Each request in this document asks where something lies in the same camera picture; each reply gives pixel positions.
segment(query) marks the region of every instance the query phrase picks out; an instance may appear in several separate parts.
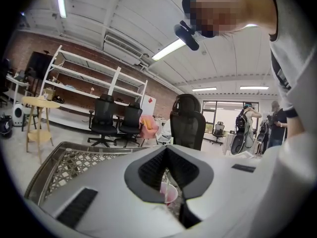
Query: black office chair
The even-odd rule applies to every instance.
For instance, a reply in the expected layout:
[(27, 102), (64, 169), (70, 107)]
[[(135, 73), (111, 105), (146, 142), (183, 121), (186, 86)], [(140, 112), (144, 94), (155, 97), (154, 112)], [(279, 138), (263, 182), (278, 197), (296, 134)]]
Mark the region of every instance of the black office chair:
[(200, 150), (204, 138), (206, 120), (200, 113), (200, 103), (191, 94), (176, 97), (170, 113), (173, 144)]
[[(9, 88), (7, 88), (5, 86), (5, 79), (6, 79), (6, 75), (9, 71), (10, 67), (10, 62), (8, 59), (4, 59), (1, 62), (1, 68), (0, 68), (0, 94), (2, 95), (2, 93), (5, 93), (7, 91), (9, 91)], [(2, 103), (5, 103), (5, 105), (8, 105), (8, 102), (5, 101), (4, 99), (0, 98), (0, 104), (2, 107)]]
[(107, 142), (111, 142), (116, 145), (116, 142), (114, 140), (105, 139), (105, 136), (117, 134), (117, 129), (112, 126), (113, 114), (115, 112), (115, 103), (113, 100), (113, 96), (106, 95), (104, 99), (96, 99), (94, 115), (93, 112), (93, 110), (89, 110), (89, 129), (91, 129), (92, 132), (100, 134), (101, 138), (90, 137), (88, 138), (87, 142), (89, 143), (90, 140), (96, 140), (96, 142), (92, 144), (92, 146), (102, 143), (106, 147), (109, 147)]
[(215, 125), (215, 130), (213, 132), (213, 136), (216, 137), (216, 141), (213, 142), (212, 144), (219, 144), (219, 145), (222, 145), (223, 143), (218, 141), (218, 139), (220, 137), (223, 137), (223, 134), (224, 134), (224, 125), (223, 125), (223, 122), (219, 121), (216, 125)]
[(130, 103), (129, 106), (125, 108), (124, 111), (124, 119), (119, 121), (119, 131), (123, 132), (122, 138), (118, 138), (117, 140), (126, 140), (125, 147), (129, 141), (138, 144), (137, 135), (141, 132), (142, 124), (140, 124), (140, 116), (142, 114), (142, 109), (140, 109), (139, 103)]

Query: brick wall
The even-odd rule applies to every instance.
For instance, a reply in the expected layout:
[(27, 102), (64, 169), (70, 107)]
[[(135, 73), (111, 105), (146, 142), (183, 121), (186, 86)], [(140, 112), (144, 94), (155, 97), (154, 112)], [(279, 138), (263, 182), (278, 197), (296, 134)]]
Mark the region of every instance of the brick wall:
[[(53, 55), (60, 45), (62, 45), (62, 49), (65, 51), (69, 51), (79, 56), (91, 59), (93, 61), (107, 65), (114, 69), (117, 69), (117, 67), (119, 66), (121, 67), (121, 72), (128, 74), (132, 77), (135, 77), (143, 82), (147, 80), (148, 85), (147, 85), (145, 93), (153, 98), (156, 98), (157, 100), (154, 114), (161, 115), (166, 119), (169, 118), (169, 113), (171, 111), (172, 105), (177, 96), (175, 92), (169, 90), (165, 86), (145, 76), (144, 74), (138, 72), (137, 70), (132, 69), (106, 55), (90, 50), (83, 46), (70, 43), (67, 41), (55, 39), (55, 38), (50, 38), (43, 35), (25, 33), (25, 32), (16, 32), (14, 40), (12, 41), (11, 46), (9, 47), (7, 58), (11, 60), (11, 66), (13, 67), (14, 70), (17, 70), (17, 71), (24, 70), (26, 68), (26, 65), (33, 51), (42, 53), (43, 50), (47, 50), (50, 52), (51, 55)], [(61, 63), (61, 61), (62, 61), (62, 57), (61, 55), (59, 55), (57, 56), (55, 64), (59, 64)], [(100, 80), (104, 80), (106, 82), (111, 82), (111, 79), (106, 75), (103, 75), (96, 71), (89, 70), (84, 67), (77, 66), (69, 62), (64, 63), (64, 67), (78, 71), (86, 75), (90, 75), (92, 77), (99, 78)], [(93, 86), (93, 88), (95, 89), (94, 94), (98, 96), (101, 95), (101, 93), (107, 93), (106, 88), (103, 88), (97, 85), (92, 85), (91, 83), (88, 83), (76, 78), (72, 78), (66, 75), (60, 74), (58, 76), (58, 80), (60, 80), (63, 84), (72, 85), (76, 89), (87, 92), (87, 93), (90, 93), (90, 88)], [(117, 81), (116, 85), (136, 91), (136, 88), (134, 86), (126, 84), (121, 81)], [(57, 87), (55, 88), (55, 90), (56, 90), (56, 93), (60, 95), (65, 100), (65, 102), (69, 104), (74, 104), (77, 106), (82, 106), (82, 107), (86, 107), (90, 109), (93, 109), (94, 107), (93, 98), (86, 97), (83, 95), (78, 95), (67, 90), (59, 89)], [(120, 94), (117, 92), (113, 92), (113, 96), (115, 99), (121, 98), (125, 103), (134, 101), (133, 97)]]

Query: pink chair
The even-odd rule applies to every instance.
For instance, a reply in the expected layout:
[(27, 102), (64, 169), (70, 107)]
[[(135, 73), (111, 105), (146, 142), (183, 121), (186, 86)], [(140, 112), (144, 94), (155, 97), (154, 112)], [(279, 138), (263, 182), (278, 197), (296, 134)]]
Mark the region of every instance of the pink chair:
[(142, 126), (140, 136), (143, 138), (143, 142), (141, 144), (141, 147), (143, 146), (143, 143), (146, 139), (156, 138), (156, 133), (159, 130), (159, 126), (156, 124), (153, 116), (150, 115), (141, 115), (140, 122), (142, 122), (142, 119), (146, 121), (151, 122), (151, 129), (148, 129), (146, 124)]

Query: pink cup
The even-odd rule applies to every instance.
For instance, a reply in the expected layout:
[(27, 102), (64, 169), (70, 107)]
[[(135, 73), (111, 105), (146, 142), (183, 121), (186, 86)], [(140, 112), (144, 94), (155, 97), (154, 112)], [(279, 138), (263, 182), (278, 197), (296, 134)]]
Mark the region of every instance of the pink cup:
[[(167, 188), (167, 183), (162, 182), (160, 184), (160, 193), (165, 195), (166, 188)], [(171, 202), (175, 201), (177, 197), (178, 197), (177, 189), (173, 185), (169, 184), (168, 192), (167, 192), (167, 201), (165, 202), (165, 204), (169, 205)]]

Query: backpack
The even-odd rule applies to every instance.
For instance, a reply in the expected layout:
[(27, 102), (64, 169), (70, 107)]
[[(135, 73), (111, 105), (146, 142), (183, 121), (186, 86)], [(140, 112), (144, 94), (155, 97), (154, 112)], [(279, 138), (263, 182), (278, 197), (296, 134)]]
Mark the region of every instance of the backpack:
[(245, 132), (246, 130), (246, 123), (248, 122), (246, 113), (249, 111), (246, 111), (243, 114), (239, 114), (236, 118), (236, 128), (237, 128), (237, 133), (239, 132)]

